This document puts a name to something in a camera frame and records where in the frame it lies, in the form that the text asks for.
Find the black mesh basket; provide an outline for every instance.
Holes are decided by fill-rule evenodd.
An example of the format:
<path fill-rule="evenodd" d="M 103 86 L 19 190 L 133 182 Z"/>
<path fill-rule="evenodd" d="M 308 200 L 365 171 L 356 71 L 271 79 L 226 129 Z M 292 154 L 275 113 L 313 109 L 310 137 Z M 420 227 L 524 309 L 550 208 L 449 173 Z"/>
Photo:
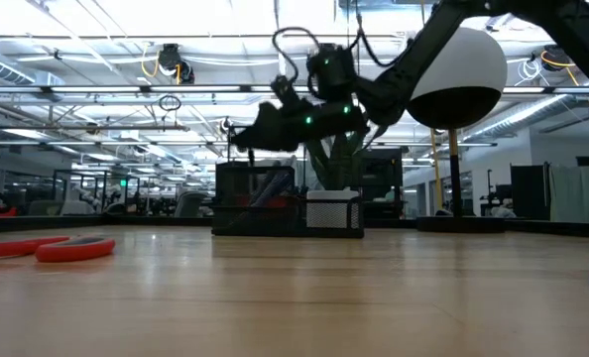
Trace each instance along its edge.
<path fill-rule="evenodd" d="M 214 235 L 362 238 L 360 197 L 305 200 L 291 167 L 218 168 Z"/>

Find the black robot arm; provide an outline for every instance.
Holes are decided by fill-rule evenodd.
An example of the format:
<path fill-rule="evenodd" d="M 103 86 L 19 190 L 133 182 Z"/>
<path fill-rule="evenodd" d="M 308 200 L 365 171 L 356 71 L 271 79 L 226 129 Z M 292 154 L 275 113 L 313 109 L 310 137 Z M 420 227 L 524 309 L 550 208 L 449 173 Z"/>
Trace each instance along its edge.
<path fill-rule="evenodd" d="M 299 143 L 348 131 L 367 130 L 366 121 L 386 128 L 402 117 L 413 91 L 442 48 L 466 18 L 512 13 L 544 28 L 589 77 L 589 5 L 584 0 L 442 0 L 414 41 L 375 80 L 356 75 L 350 49 L 319 49 L 308 60 L 324 104 L 312 106 L 296 95 L 283 76 L 272 83 L 280 109 L 263 103 L 251 127 L 232 144 L 292 151 Z M 351 103 L 355 93 L 367 118 Z"/>

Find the red frisbee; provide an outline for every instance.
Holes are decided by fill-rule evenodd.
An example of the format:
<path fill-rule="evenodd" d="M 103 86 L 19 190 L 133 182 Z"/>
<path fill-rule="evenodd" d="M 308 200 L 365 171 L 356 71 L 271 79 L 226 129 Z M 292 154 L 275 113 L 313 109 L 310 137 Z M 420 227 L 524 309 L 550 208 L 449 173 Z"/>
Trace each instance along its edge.
<path fill-rule="evenodd" d="M 109 255 L 115 245 L 114 240 L 108 238 L 78 238 L 42 245 L 35 256 L 42 263 L 76 262 Z"/>
<path fill-rule="evenodd" d="M 69 237 L 62 236 L 26 239 L 14 242 L 0 242 L 0 258 L 33 254 L 41 245 L 62 242 L 68 239 Z"/>

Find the yellow pole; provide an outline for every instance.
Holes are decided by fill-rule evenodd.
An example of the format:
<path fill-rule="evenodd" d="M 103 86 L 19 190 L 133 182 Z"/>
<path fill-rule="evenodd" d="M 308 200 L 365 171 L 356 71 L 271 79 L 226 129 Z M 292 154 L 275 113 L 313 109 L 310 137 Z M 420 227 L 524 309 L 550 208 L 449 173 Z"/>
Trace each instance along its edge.
<path fill-rule="evenodd" d="M 440 183 L 440 168 L 437 164 L 437 152 L 435 151 L 435 129 L 431 129 L 431 149 L 433 150 L 433 163 L 435 164 L 435 208 L 442 209 L 442 184 Z"/>

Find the wooden table surface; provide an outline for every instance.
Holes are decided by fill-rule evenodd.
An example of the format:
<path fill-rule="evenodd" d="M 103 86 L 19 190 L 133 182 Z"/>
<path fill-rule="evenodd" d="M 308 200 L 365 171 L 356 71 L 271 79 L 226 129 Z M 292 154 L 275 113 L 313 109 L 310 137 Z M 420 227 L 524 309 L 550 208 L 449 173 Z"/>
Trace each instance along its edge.
<path fill-rule="evenodd" d="M 114 237 L 68 264 L 0 260 L 0 357 L 589 356 L 589 239 L 369 230 L 363 240 Z"/>

